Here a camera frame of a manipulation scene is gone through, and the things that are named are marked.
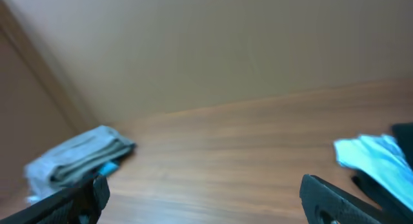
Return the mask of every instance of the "cloth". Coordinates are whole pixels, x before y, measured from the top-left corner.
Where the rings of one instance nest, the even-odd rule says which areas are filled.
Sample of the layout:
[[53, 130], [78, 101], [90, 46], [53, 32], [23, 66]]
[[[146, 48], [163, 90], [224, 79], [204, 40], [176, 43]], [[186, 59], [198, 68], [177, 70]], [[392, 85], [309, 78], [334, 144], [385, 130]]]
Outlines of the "cloth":
[[352, 177], [352, 181], [364, 194], [379, 204], [383, 211], [398, 217], [404, 223], [413, 223], [413, 211], [402, 204], [369, 175], [361, 170], [357, 170], [356, 175]]
[[106, 162], [131, 152], [135, 143], [116, 130], [100, 126], [50, 149], [25, 167], [25, 176], [36, 201], [70, 187]]
[[334, 142], [337, 162], [361, 170], [413, 210], [413, 171], [392, 136], [360, 135]]
[[393, 135], [403, 151], [410, 168], [413, 168], [413, 123], [401, 123], [392, 126]]

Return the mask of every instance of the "wooden trim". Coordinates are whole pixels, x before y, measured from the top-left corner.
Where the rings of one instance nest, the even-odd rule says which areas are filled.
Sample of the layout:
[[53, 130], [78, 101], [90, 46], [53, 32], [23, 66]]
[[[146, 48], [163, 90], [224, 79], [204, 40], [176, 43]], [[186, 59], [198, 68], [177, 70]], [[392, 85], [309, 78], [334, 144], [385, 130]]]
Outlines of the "wooden trim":
[[29, 40], [25, 31], [10, 11], [5, 0], [0, 0], [0, 28], [14, 45], [46, 93], [52, 98], [76, 133], [93, 128], [97, 122], [87, 121], [57, 80], [46, 61]]

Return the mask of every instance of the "towel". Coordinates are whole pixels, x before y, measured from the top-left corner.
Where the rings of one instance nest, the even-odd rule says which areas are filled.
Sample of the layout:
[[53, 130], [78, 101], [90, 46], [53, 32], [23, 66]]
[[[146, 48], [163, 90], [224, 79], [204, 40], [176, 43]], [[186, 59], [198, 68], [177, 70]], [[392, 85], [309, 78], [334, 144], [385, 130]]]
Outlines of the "towel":
[[361, 170], [413, 210], [413, 171], [392, 136], [360, 135], [334, 142], [337, 162]]
[[100, 126], [50, 149], [25, 167], [36, 201], [70, 187], [91, 170], [131, 152], [135, 143], [113, 128]]

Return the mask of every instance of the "gray cloth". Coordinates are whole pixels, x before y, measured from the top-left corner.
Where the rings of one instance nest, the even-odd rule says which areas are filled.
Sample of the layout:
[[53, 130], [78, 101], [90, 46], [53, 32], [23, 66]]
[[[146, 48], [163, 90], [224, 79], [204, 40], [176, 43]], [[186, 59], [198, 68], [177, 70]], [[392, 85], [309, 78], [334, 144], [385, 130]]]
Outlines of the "gray cloth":
[[113, 128], [100, 126], [50, 149], [25, 167], [34, 197], [31, 203], [78, 182], [92, 169], [129, 153], [134, 146]]

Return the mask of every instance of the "beige wall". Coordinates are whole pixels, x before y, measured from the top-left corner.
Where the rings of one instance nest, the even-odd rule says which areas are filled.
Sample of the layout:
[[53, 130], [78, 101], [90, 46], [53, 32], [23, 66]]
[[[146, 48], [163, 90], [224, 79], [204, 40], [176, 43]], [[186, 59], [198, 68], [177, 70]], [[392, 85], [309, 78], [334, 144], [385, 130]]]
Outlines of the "beige wall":
[[413, 0], [12, 0], [100, 121], [413, 75]]

